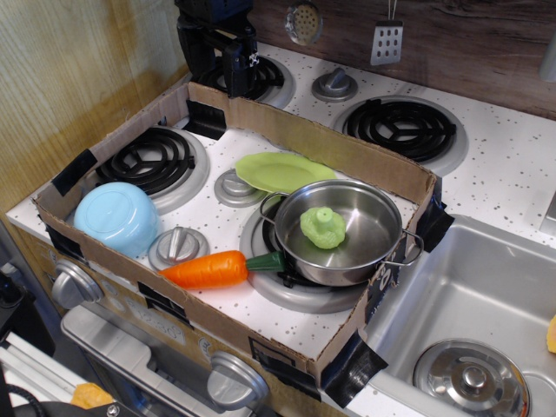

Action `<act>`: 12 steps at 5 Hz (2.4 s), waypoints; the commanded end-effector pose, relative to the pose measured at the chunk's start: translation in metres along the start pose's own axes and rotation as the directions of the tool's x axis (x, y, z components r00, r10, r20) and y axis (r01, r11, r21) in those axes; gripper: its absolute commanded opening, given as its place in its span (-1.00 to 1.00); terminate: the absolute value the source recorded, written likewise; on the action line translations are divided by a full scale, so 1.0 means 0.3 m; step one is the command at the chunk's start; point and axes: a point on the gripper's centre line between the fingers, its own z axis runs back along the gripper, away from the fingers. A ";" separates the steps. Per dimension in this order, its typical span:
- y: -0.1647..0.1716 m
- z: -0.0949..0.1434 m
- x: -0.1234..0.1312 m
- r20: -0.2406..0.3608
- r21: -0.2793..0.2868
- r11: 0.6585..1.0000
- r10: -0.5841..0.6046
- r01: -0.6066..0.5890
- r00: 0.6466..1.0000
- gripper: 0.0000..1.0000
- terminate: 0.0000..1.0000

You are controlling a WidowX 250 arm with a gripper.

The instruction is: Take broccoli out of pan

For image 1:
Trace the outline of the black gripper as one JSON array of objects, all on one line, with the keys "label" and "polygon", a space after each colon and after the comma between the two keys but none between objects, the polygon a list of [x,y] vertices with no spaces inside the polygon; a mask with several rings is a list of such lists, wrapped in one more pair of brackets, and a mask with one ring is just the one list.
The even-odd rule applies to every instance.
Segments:
[{"label": "black gripper", "polygon": [[229,17],[208,26],[209,43],[222,53],[230,97],[246,95],[255,85],[256,30],[247,17]]}]

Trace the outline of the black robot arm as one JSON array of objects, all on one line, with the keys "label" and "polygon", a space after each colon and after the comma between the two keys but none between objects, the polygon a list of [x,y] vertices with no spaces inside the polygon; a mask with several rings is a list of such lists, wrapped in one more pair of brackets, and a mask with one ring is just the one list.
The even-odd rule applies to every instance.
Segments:
[{"label": "black robot arm", "polygon": [[193,77],[211,71],[221,52],[224,82],[230,97],[255,87],[258,64],[255,27],[248,20],[252,1],[175,1],[176,28]]}]

